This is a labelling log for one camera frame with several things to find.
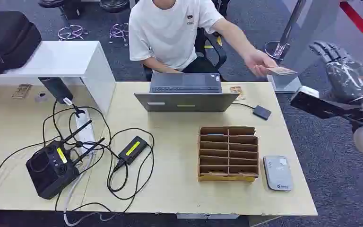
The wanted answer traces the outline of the person's left hand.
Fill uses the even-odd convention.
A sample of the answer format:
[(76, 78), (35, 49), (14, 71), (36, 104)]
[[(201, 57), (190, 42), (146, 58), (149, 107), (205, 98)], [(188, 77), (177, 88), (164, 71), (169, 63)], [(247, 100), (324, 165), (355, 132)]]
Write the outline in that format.
[(267, 75), (269, 68), (278, 67), (277, 63), (272, 58), (259, 50), (245, 53), (242, 58), (246, 66), (257, 77), (264, 77)]

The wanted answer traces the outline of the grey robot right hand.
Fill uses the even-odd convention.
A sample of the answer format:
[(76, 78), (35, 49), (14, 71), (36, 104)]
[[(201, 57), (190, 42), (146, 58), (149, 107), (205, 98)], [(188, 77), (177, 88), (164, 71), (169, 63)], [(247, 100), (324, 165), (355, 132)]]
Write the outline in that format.
[(363, 99), (363, 65), (344, 48), (324, 41), (314, 41), (310, 50), (325, 63), (333, 97), (342, 103)]

